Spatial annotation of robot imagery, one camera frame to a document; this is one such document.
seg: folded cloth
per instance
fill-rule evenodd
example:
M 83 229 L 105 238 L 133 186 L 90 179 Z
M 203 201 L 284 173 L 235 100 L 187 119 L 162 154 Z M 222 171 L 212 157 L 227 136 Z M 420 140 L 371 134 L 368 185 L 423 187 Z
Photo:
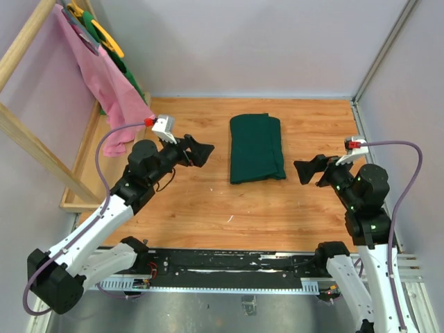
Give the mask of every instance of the folded cloth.
M 86 86 L 108 115 L 111 129 L 128 123 L 143 122 L 155 115 L 112 61 L 107 51 L 99 46 L 98 55 L 92 53 L 81 41 L 62 14 L 62 6 L 54 7 L 63 33 L 74 52 Z M 111 134 L 105 143 L 105 156 L 119 156 L 126 152 L 124 143 L 134 140 L 144 126 L 126 128 Z
M 230 182 L 285 179 L 280 120 L 264 114 L 240 114 L 230 120 Z

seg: green cloth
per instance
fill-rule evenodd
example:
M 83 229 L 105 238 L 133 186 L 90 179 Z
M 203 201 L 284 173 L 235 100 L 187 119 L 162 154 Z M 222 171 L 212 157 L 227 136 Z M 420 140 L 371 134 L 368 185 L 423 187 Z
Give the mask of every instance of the green cloth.
M 105 36 L 103 36 L 103 34 L 100 31 L 96 30 L 96 27 L 92 23 L 93 19 L 94 19 L 94 16 L 92 16 L 91 13 L 84 10 L 83 17 L 80 22 L 85 26 L 88 33 L 90 33 L 91 36 L 97 42 L 100 43 L 102 40 L 105 40 Z M 140 90 L 139 85 L 137 84 L 137 82 L 133 76 L 133 73 L 131 73 L 129 71 L 129 69 L 126 67 L 125 63 L 123 62 L 123 60 L 117 55 L 116 52 L 110 51 L 106 46 L 104 46 L 103 48 L 108 52 L 108 55 L 110 56 L 112 61 L 116 64 L 116 66 L 119 68 L 119 70 L 122 72 L 122 74 L 127 78 L 129 83 L 136 89 L 136 91 L 139 93 L 139 95 L 141 96 L 141 98 L 144 100 L 144 102 L 146 104 L 144 93 Z
M 240 114 L 230 120 L 230 182 L 285 179 L 280 120 L 264 114 Z

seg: wall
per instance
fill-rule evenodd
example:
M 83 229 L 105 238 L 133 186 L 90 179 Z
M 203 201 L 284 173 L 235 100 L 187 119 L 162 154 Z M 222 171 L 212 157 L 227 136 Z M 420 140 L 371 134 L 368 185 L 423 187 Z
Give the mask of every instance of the wall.
M 37 0 L 7 1 L 0 11 L 0 56 L 26 22 Z M 14 112 L 67 166 L 74 163 L 92 109 L 74 55 L 53 17 L 47 19 L 0 94 Z M 46 250 L 71 229 L 73 214 L 58 207 L 64 186 L 0 132 L 0 323 L 2 332 L 24 332 L 26 258 Z M 32 305 L 35 297 L 29 298 Z
M 416 184 L 400 207 L 398 236 L 408 253 L 422 262 L 429 296 L 444 328 L 443 235 L 444 183 L 444 2 L 421 1 L 359 102 L 371 141 L 406 139 L 422 148 L 424 164 Z M 416 167 L 410 148 L 375 148 L 387 168 L 390 209 Z
M 405 0 L 91 0 L 155 96 L 351 97 Z

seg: yellow hanger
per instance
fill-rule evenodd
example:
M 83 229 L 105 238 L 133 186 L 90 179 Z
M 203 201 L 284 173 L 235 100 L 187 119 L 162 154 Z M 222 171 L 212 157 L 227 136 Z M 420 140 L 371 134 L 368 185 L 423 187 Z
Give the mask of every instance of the yellow hanger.
M 83 9 L 77 6 L 77 3 L 75 0 L 72 0 L 72 3 L 70 3 L 67 8 L 69 11 L 76 17 L 77 19 L 81 18 L 83 16 Z M 119 47 L 119 45 L 116 43 L 116 41 L 110 36 L 109 33 L 106 32 L 104 28 L 95 20 L 93 19 L 91 23 L 102 33 L 102 35 L 105 37 L 105 40 L 101 40 L 101 43 L 106 46 L 110 51 L 114 51 L 117 53 L 119 58 L 123 58 L 125 54 L 123 53 L 122 49 Z

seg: wooden rack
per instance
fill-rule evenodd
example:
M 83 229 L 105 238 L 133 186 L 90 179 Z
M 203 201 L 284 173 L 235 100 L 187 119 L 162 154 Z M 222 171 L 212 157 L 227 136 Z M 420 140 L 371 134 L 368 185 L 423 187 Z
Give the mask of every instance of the wooden rack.
M 55 3 L 56 0 L 40 0 L 18 36 L 0 60 L 0 92 L 16 70 Z M 89 0 L 77 0 L 76 3 L 82 9 L 88 10 L 94 15 Z M 149 94 L 147 98 L 147 102 L 151 100 Z M 101 197 L 96 195 L 81 179 L 82 167 L 88 157 L 87 151 L 91 148 L 88 144 L 88 138 L 94 134 L 99 124 L 99 104 L 96 102 L 76 162 L 73 169 L 70 170 L 4 104 L 0 103 L 0 129 L 66 185 L 67 189 L 63 194 L 60 206 L 69 212 L 94 209 L 101 202 Z M 144 131 L 141 131 L 136 139 L 141 139 L 143 136 Z M 80 199 L 78 203 L 75 200 L 76 196 Z

